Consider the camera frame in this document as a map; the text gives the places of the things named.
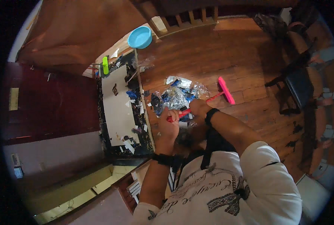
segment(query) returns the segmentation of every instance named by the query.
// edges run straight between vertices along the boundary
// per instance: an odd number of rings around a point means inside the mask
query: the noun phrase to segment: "person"
[[[206,149],[186,158],[163,203],[170,171],[165,159],[173,152],[180,113],[166,107],[157,156],[143,180],[132,224],[298,224],[302,200],[276,151],[243,122],[203,100],[193,100],[190,109],[209,126]]]

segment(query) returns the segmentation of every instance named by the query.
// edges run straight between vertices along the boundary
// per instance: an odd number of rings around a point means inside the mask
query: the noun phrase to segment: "silver foil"
[[[163,92],[163,94],[168,94],[170,96],[168,101],[163,102],[164,107],[168,106],[168,109],[170,110],[179,110],[183,106],[188,106],[185,94],[177,87],[169,87]]]

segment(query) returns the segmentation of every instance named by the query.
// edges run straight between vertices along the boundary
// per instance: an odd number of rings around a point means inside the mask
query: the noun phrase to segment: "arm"
[[[206,118],[207,112],[212,109],[204,100],[200,99],[193,100],[190,103],[190,108],[195,116],[200,116],[203,119]],[[223,112],[214,113],[211,124],[222,137],[236,148],[239,157],[252,143],[262,140],[261,136],[249,126]]]
[[[212,109],[202,100],[193,100],[190,108],[195,116],[203,119]],[[259,200],[250,207],[260,215],[274,215],[266,217],[270,224],[298,224],[302,200],[277,152],[260,142],[262,138],[250,127],[230,115],[216,112],[210,122],[236,148],[243,177]]]
[[[168,107],[162,112],[158,123],[161,137],[156,142],[156,154],[172,155],[174,141],[179,132],[179,113],[180,111],[177,110],[168,110]],[[167,122],[168,116],[172,116],[172,123]],[[158,164],[157,161],[152,160],[143,180],[140,202],[154,205],[160,209],[163,205],[168,174],[168,166]]]

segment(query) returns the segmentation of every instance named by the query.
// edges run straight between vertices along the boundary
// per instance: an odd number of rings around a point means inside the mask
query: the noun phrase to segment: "white shirt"
[[[202,156],[184,167],[178,187],[161,209],[139,203],[132,224],[299,223],[297,186],[267,143],[251,144],[241,159],[235,152],[215,151],[204,170],[201,162]],[[235,194],[237,189],[243,194]]]

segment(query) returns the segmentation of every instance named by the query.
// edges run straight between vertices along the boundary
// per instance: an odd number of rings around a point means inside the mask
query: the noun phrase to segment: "floor board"
[[[138,50],[138,61],[149,69],[141,74],[144,90],[163,92],[167,76],[200,82],[213,96],[222,76],[236,105],[218,97],[210,106],[228,113],[256,130],[274,147],[295,182],[303,175],[300,163],[302,132],[293,134],[294,123],[303,126],[303,114],[283,116],[274,91],[264,83],[279,75],[285,66],[283,50],[250,18],[220,20],[215,26],[189,29],[161,38]],[[147,108],[154,139],[158,138],[158,119]],[[297,141],[295,148],[286,147]]]

